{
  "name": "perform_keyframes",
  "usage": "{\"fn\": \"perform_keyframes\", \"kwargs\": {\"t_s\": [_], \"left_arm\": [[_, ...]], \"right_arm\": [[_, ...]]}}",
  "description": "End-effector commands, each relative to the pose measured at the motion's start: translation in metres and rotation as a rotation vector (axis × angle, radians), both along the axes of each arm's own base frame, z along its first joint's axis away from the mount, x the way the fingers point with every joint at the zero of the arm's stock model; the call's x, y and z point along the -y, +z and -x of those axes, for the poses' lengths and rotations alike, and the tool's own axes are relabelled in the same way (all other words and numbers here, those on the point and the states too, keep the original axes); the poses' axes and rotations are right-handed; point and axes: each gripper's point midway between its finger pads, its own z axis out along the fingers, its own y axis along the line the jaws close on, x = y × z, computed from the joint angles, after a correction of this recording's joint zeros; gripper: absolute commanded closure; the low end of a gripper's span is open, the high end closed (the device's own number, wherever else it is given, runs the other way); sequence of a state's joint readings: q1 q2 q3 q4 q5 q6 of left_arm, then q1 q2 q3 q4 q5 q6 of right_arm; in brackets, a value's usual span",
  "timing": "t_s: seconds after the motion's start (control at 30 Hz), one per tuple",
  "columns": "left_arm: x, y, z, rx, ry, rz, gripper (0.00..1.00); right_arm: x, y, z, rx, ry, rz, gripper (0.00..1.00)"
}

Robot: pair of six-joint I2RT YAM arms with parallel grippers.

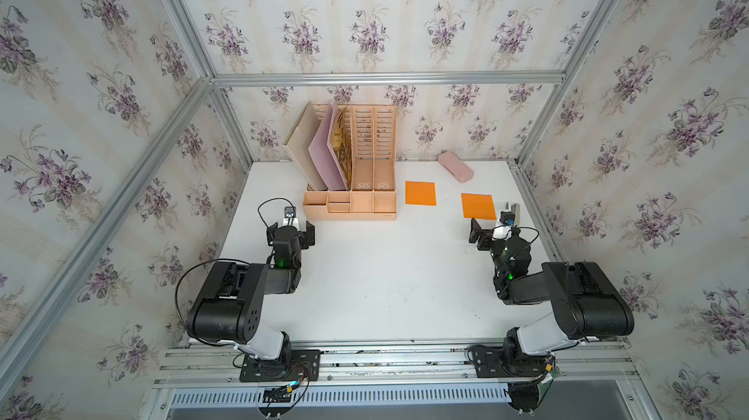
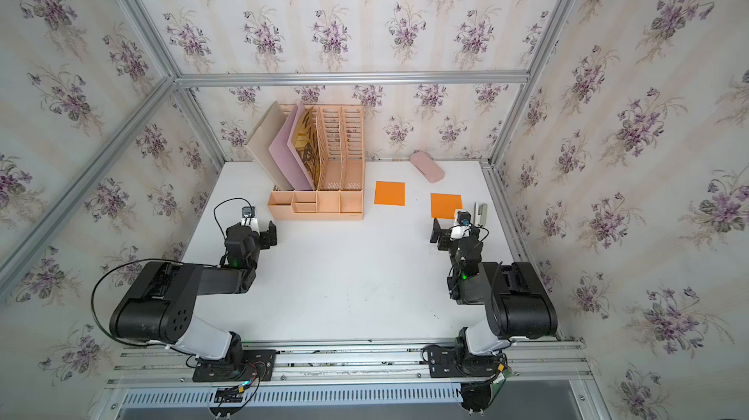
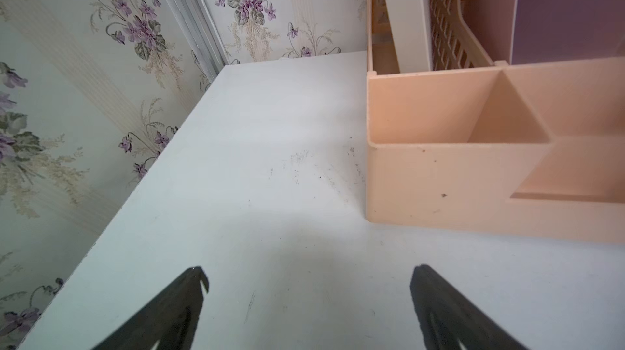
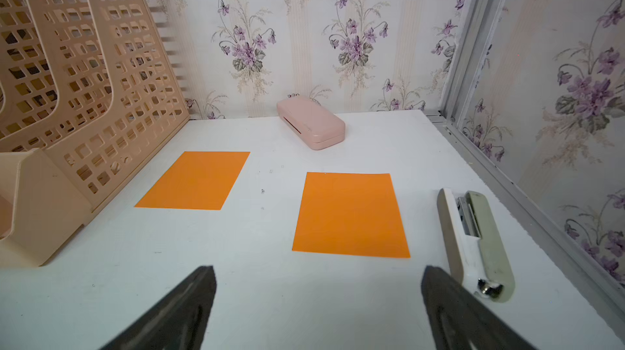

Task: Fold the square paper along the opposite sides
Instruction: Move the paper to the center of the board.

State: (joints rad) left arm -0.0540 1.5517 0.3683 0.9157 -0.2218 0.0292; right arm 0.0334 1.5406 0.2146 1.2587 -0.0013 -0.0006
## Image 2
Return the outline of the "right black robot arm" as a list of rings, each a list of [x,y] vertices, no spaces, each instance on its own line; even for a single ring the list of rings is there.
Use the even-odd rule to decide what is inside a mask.
[[[483,259],[489,231],[458,213],[454,225],[444,228],[433,220],[431,244],[446,251],[450,271],[446,284],[450,299],[463,306],[481,306],[485,318],[458,332],[452,348],[429,351],[430,362],[450,363],[468,373],[496,361],[515,337],[538,339],[553,336],[558,316],[551,299],[529,262],[489,262]]]

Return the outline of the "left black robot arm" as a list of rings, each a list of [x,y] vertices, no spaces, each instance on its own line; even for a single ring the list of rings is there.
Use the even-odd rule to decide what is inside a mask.
[[[95,325],[111,340],[128,347],[164,346],[202,363],[240,365],[241,337],[194,314],[200,296],[245,294],[257,277],[259,256],[278,244],[277,226],[259,226],[255,205],[247,199],[238,223],[222,231],[220,263],[185,263],[175,259],[138,259],[117,268],[142,269],[103,326],[96,309],[96,283],[90,307]]]

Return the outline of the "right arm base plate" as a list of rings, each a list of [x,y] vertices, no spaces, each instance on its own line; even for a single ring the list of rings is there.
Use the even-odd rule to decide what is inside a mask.
[[[475,356],[464,347],[443,347],[430,344],[421,349],[431,378],[490,378],[507,368],[503,353]]]

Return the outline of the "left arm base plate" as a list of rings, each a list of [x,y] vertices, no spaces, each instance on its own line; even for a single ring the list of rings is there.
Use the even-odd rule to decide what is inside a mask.
[[[203,361],[193,371],[195,383],[240,383],[271,379],[278,352],[275,350],[244,350],[238,361]]]

